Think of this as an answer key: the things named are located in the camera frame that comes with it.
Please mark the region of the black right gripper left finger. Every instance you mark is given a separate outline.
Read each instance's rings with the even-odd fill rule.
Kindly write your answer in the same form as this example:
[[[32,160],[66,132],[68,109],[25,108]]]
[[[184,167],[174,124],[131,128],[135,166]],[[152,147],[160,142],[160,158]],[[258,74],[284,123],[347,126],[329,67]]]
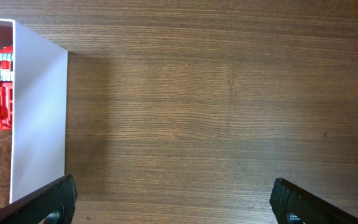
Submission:
[[[76,200],[75,181],[66,175],[0,208],[0,224],[71,223]]]

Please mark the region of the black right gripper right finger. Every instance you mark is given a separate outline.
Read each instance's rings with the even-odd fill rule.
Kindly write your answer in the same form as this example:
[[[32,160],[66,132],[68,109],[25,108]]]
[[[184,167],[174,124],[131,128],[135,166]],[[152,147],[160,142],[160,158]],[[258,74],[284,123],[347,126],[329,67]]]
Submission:
[[[277,178],[270,205],[279,224],[358,224],[358,218],[290,181]]]

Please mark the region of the pink lined white box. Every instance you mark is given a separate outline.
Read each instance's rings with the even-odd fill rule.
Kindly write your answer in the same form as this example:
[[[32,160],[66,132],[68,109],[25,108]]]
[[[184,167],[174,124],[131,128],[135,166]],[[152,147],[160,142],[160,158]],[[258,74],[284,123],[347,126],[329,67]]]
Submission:
[[[13,19],[13,125],[9,201],[65,172],[68,52]]]

